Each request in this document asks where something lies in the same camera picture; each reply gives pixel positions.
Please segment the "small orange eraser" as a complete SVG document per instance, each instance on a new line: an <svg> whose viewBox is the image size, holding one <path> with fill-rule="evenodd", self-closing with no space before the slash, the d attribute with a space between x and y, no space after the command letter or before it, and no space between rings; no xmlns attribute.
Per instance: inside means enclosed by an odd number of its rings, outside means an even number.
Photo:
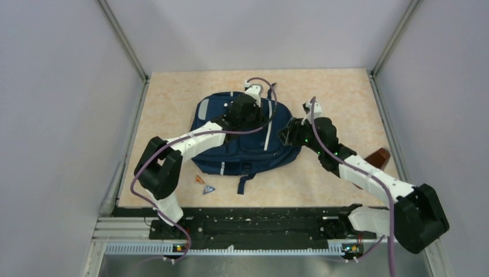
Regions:
<svg viewBox="0 0 489 277"><path fill-rule="evenodd" d="M196 183L201 184L201 185L205 185L206 184L206 182L199 175L196 175L195 181L196 181Z"/></svg>

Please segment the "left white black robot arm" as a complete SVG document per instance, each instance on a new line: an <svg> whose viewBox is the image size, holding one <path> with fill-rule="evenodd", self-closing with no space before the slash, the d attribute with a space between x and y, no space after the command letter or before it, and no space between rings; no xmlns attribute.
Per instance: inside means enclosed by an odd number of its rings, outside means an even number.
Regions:
<svg viewBox="0 0 489 277"><path fill-rule="evenodd" d="M183 210L175 194L182 164L238 135L263 129L265 121L260 102L260 99L242 94L226 112L201 127L167 140L154 137L146 146L134 170L134 180L148 192L147 201L164 221L163 231L170 238L179 238L185 231L185 223L181 220Z"/></svg>

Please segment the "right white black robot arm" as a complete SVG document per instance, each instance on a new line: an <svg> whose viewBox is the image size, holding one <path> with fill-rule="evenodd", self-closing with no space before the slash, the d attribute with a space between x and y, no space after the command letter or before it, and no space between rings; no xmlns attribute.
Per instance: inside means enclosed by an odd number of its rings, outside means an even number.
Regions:
<svg viewBox="0 0 489 277"><path fill-rule="evenodd" d="M407 251L417 254L450 229L439 197L428 184L415 186L390 176L339 142L329 118L314 123L293 118L278 132L284 145L307 147L321 166L374 196L386 209L354 207L338 222L340 234L353 238L360 231L394 237Z"/></svg>

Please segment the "blue triangular eraser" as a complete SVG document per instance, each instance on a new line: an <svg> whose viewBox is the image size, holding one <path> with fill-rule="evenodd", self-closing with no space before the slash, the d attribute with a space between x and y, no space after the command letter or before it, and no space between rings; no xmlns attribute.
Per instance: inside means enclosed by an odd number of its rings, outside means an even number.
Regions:
<svg viewBox="0 0 489 277"><path fill-rule="evenodd" d="M206 194L214 192L215 190L216 190L216 188L209 186L209 185L205 185L202 194L206 195Z"/></svg>

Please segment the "navy blue student backpack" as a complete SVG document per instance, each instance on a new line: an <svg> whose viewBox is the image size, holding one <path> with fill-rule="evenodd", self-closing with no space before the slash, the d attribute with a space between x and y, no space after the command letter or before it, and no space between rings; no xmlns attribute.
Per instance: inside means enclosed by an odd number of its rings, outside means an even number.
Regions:
<svg viewBox="0 0 489 277"><path fill-rule="evenodd" d="M256 174L293 162L301 151L301 147L283 145L278 137L278 131L286 127L292 114L285 105L274 101L271 89L262 99L261 107L265 119L272 118L264 129L240 135L192 158L203 173L240 176L237 194L244 193L246 181Z"/></svg>

